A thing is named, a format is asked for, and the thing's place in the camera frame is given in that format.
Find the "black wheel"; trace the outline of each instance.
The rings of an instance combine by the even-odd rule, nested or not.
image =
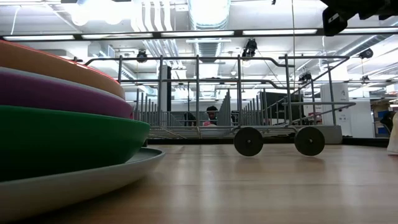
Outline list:
[[[316,156],[325,147],[325,137],[314,127],[305,127],[298,131],[294,138],[296,149],[303,155]]]
[[[235,134],[235,149],[244,156],[255,156],[262,149],[261,133],[250,127],[242,128]]]
[[[142,145],[143,147],[147,147],[148,146],[148,139],[146,139]]]

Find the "fluorescent light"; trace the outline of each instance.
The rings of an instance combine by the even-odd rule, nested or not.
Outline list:
[[[358,34],[358,33],[374,33],[374,32],[398,32],[398,27],[380,27],[380,28],[347,28],[340,34]]]
[[[73,35],[33,35],[33,36],[4,36],[4,40],[74,40]]]
[[[122,39],[122,38],[150,38],[153,37],[152,34],[84,34],[81,36],[85,40],[90,39]]]
[[[18,6],[18,5],[35,5],[35,4],[43,4],[43,3],[49,3],[46,1],[42,0],[8,0],[8,1],[1,1],[0,6],[6,5],[6,6]]]
[[[314,34],[316,29],[284,29],[284,30],[245,30],[243,35],[293,35],[293,34]]]
[[[164,32],[162,37],[195,37],[195,36],[231,36],[234,31],[228,30],[214,30],[214,31],[192,31],[192,32]]]
[[[227,43],[231,42],[231,39],[194,39],[194,40],[186,40],[188,44],[196,44],[196,43]]]

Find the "orange plate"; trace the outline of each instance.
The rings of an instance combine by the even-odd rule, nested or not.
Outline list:
[[[124,99],[124,90],[113,78],[61,57],[0,40],[0,67],[38,73],[81,83]]]

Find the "table surface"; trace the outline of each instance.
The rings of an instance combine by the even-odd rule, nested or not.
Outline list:
[[[146,178],[21,223],[397,223],[398,157],[383,148],[327,146],[304,157],[268,144],[256,157],[233,145],[166,151]]]

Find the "plate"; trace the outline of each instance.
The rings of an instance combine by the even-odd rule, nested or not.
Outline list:
[[[105,73],[23,45],[0,40],[0,67],[81,83],[124,99],[123,88]]]
[[[0,68],[0,105],[130,118],[132,106],[90,86],[10,68]]]
[[[149,124],[67,111],[0,106],[0,181],[122,164]]]
[[[164,157],[142,148],[125,164],[23,180],[0,182],[0,223],[56,210],[131,184]]]

